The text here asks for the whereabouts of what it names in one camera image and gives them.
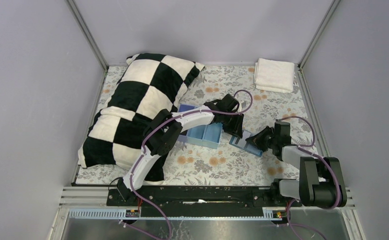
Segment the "white towel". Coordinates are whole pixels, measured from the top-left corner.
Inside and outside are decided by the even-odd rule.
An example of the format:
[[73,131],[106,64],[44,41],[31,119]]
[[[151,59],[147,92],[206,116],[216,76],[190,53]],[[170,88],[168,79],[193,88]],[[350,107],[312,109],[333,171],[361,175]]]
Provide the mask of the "white towel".
[[255,63],[254,81],[257,89],[287,94],[293,92],[294,74],[292,62],[260,58]]

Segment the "floral fabric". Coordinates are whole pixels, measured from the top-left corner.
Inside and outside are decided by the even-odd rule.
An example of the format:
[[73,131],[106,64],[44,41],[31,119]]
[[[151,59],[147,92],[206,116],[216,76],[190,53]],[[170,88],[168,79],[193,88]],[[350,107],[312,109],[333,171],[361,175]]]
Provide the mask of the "floral fabric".
[[[97,110],[105,107],[106,99],[113,92],[125,67],[109,68]],[[287,116],[307,117],[297,79],[292,93],[279,93],[255,89],[254,67],[206,66],[180,100],[182,104],[201,106],[221,99],[227,93],[245,89],[252,93],[253,104],[245,113],[243,128],[258,133],[266,126],[274,126],[274,120]],[[249,96],[241,92],[236,96],[241,106],[249,105]],[[290,134],[295,144],[307,144],[312,140],[308,125],[297,118],[288,119]],[[177,142],[163,167],[166,185],[221,185],[221,186],[269,186],[275,178],[297,179],[299,170],[279,161],[271,151],[262,157],[255,156],[229,144],[231,136],[221,134],[218,149]],[[116,165],[96,165],[79,169],[77,184],[106,184],[123,176],[126,170]]]

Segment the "blue container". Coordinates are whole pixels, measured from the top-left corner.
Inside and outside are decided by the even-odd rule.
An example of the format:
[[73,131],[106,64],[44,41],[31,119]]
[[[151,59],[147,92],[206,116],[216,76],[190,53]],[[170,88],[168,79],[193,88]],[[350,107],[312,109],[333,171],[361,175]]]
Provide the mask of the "blue container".
[[[178,112],[185,112],[195,108],[196,106],[180,104]],[[217,149],[220,144],[222,130],[223,125],[221,123],[197,126],[182,132],[177,140],[184,143]]]
[[243,130],[243,138],[232,136],[230,139],[230,144],[235,146],[236,148],[245,150],[248,153],[251,153],[258,157],[262,157],[263,152],[261,150],[256,148],[254,145],[246,142],[246,139],[253,135],[255,134],[251,133],[250,131]]

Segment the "white wall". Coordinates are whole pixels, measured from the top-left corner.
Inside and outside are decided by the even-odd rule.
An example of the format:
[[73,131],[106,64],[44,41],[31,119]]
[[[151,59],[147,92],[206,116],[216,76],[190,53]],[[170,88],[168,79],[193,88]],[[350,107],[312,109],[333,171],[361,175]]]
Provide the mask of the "white wall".
[[367,239],[389,240],[389,1],[342,1],[304,72]]
[[102,75],[64,0],[0,0],[0,240],[46,238]]
[[76,0],[110,65],[154,52],[206,64],[298,63],[332,0]]

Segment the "black checkered pillow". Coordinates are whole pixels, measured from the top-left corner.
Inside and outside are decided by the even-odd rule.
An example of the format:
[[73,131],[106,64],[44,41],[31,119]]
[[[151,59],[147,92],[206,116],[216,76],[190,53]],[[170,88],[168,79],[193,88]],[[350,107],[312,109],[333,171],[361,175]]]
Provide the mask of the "black checkered pillow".
[[152,53],[131,56],[127,63],[107,107],[96,114],[78,150],[83,168],[116,164],[129,169],[140,155],[145,128],[162,109],[177,111],[179,100],[204,67]]

